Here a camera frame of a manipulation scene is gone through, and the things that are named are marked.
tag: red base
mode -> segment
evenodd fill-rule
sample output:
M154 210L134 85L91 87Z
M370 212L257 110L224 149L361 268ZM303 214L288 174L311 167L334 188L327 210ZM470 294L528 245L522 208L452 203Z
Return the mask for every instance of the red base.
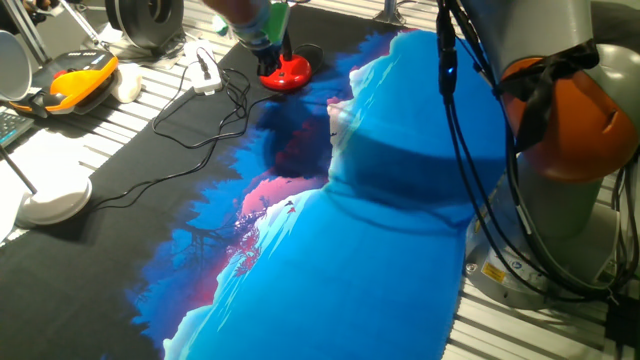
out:
M260 76L260 82L266 88L276 91L291 91L306 85L311 79L311 64L299 55L293 55L291 61L285 61L280 55L282 67L269 76Z

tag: power adapter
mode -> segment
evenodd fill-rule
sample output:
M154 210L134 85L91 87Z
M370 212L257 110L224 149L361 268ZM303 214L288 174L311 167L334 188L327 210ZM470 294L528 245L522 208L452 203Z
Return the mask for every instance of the power adapter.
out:
M213 62L213 46L209 41L188 42L184 53L189 63L187 76L197 94L211 95L222 89L220 70Z

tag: black cord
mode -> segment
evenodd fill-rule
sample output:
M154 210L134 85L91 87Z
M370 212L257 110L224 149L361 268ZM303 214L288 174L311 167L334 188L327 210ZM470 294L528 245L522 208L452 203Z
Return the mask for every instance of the black cord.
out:
M253 107L254 107L255 105L257 105L257 104L259 104L259 103L261 103L261 102L264 102L264 101L270 100L270 99L272 99L272 98L274 98L274 97L277 97L277 96L280 96L280 94L272 94L272 95L270 95L270 96L267 96L267 97L265 97L265 98L262 98L262 99L260 99L260 100L257 100L257 101L255 101L255 102L253 102L253 103L251 104L251 106L249 106L249 109L247 110L246 116L245 116L245 117L243 117L243 118L238 117L238 118L237 118L237 119L235 119L235 120L232 120L232 121L226 122L226 120L227 120L228 118L230 118L232 115L234 115L234 113L232 112L232 113L230 113L229 115L227 115L227 116L226 116L226 117L221 121L220 130L221 130L224 126L229 125L229 124L231 124L231 123L233 123L233 122L236 122L236 121L238 121L238 120L240 120L240 119L244 119L244 120L245 120L245 126L244 126L243 130L242 130L242 131L240 131L240 132L233 133L233 134L225 134L225 135L229 135L229 136L225 137L224 139L235 138L235 137L240 137L240 136L244 135L244 133L246 132L246 129L247 129L247 123L249 122L249 116L250 116L250 114L251 114L251 109L253 109ZM158 179L155 179L155 180L149 180L149 181L144 181L144 182L138 183L138 184L134 185L133 187L131 187L131 188L130 188L129 190L127 190L126 192L122 193L121 195L118 195L118 196L111 197L111 198L108 198L108 199L105 199L105 200L100 201L99 203L97 203L96 205L94 205L94 206L91 208L91 210L89 210L89 212L98 211L98 210L103 210L103 209L110 209L110 208L111 208L111 209L124 209L124 208L128 208L128 207L132 206L133 204L135 204L135 203L138 201L138 199L140 199L140 197L142 196L142 194L144 194L144 193L145 193L149 188L151 188L152 186L157 185L157 184L160 184L160 183L165 182L165 181L167 181L167 180L171 180L171 179L175 179L175 178L178 178L178 177L182 177L182 176L190 175L190 174L193 174L193 173L195 173L195 172L197 172L197 171L202 170L202 169L207 165L207 163L209 162L209 160L211 159L211 156L212 156L212 154L213 154L213 151L215 150L215 147L216 147L217 143L218 143L218 141L216 140L216 141L214 141L214 142L213 142L213 144L211 144L211 147L210 147L210 148L209 148L209 150L207 151L207 153L206 153L206 155L204 156L204 158L200 161L200 163L198 163L198 165L196 165L196 166L195 166L195 167L193 167L192 169L189 169L189 170L187 170L187 171L183 171L183 172L180 172L180 173L177 173L177 174L168 175L168 176L165 176L165 177L162 177L162 178L158 178ZM138 195L137 195L133 200L131 200L128 204L126 204L126 205L109 205L109 206L103 206L103 207L100 207L101 205L103 205L103 204L105 204L105 203L107 203L107 202L109 202L109 201L114 201L114 200L119 200L119 199L124 198L125 196L127 196L128 194L130 194L133 190L135 190L135 189L137 189L137 188L139 188L139 187L141 187L141 186L145 186L145 187L144 187L144 188L140 191L140 193L138 193Z
M218 126L218 133L216 134L216 136L213 136L211 138L208 138L207 140L204 140L200 143L197 143L195 145L186 145L184 143L182 143L181 141L179 141L178 139L168 135L168 134L163 134L160 133L156 130L156 127L158 124L160 124L160 122L162 122L163 120L165 120L166 118L168 118L171 114L173 114L176 110L174 109L174 111L172 111L171 113L164 115L165 111L167 110L167 107L169 106L169 104L173 103L173 101L177 98L177 96L180 94L181 90L182 90L182 85L184 84L184 78L188 69L188 66L185 68L185 70L182 73L182 76L180 78L180 85L178 86L178 90L176 91L176 93L174 94L174 96L165 104L165 106L163 106L163 108L160 110L160 113L152 120L151 123L151 127L154 131L154 133L156 133L157 135L170 139L180 145L182 145L183 147L187 148L187 149L197 149L200 147L203 147L207 144L211 144L211 146L209 147L209 150L206 152L204 158L193 168L189 169L189 170L185 170L176 174L172 174L172 175L168 175L165 177L161 177L161 178L157 178L154 180L147 180L147 181L143 181L140 182L134 186L132 186L129 190L125 191L124 193L118 195L118 196L114 196L108 199L104 199L100 202L98 202L97 204L95 204L90 210L89 212L93 212L93 211L97 211L97 210L102 210L102 209L108 209L108 208L114 208L114 209L123 209L123 208L127 208L132 206L133 204L136 203L136 201L138 201L138 199L152 186L160 184L162 182L171 180L171 179L175 179L178 177L182 177L182 176L186 176L189 174L193 174L197 171L200 171L201 169L203 169L207 163L209 162L209 160L211 159L211 156L213 154L213 151L215 150L215 147L218 143L219 140L225 140L225 139L231 139L231 138L236 138L236 137L240 137L242 135L244 135L244 133L247 131L247 127L249 124L249 117L251 115L251 110L253 109L253 107L261 102L273 99L275 97L281 96L280 93L277 94L272 94L269 95L267 97L264 97L262 99L259 99L257 101L254 101L250 106L248 106L248 100L247 100L247 94L251 88L251 82L249 81L249 78L247 78L243 73L241 73L240 71L237 71L235 69L220 69L220 66L218 65L218 63L215 61L215 59L205 50L205 53L211 58L211 60L213 60L213 62L216 65L216 68L218 71L220 71L221 77L222 79L225 81L224 87L227 93L227 96L229 97L229 99L234 103L235 107L234 109L227 114L221 121L220 124ZM231 83L231 79L229 77L229 75L227 73L234 73L234 74L238 74L240 76L242 76L242 78L244 78L246 85L244 86L244 88L240 89L239 87L237 87L236 85ZM232 119L229 121L229 119L232 116L236 116L235 119ZM237 132L233 132L233 133L225 133L222 134L222 129L232 123L235 123L237 121L240 120L244 120L244 126L242 127L242 129L240 131ZM119 200L122 199L124 197L126 197L127 195L131 194L132 191L143 187L142 190L138 193L138 195L133 198L133 200L131 200L128 204L126 205L109 205L109 206L102 206L107 202L110 201L115 201L115 200Z
M316 45L316 44L302 44L296 47L295 49L293 49L293 53L296 54L296 52L299 49L305 48L305 47L310 47L310 48L315 48L320 50L320 62L318 63L315 69L311 69L311 74L315 75L322 68L322 65L324 65L324 50L319 45Z

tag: keyboard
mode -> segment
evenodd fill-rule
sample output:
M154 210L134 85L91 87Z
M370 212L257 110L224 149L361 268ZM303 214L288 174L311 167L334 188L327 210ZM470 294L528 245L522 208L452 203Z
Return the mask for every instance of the keyboard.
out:
M28 117L0 113L0 145L6 147L24 134L33 125L33 119Z

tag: white mouse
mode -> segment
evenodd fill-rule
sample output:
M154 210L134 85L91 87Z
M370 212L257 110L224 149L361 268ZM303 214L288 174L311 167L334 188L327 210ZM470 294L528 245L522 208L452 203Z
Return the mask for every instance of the white mouse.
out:
M113 97L123 104L138 98L142 90L142 73L136 64L120 64L114 72L116 85L111 91Z

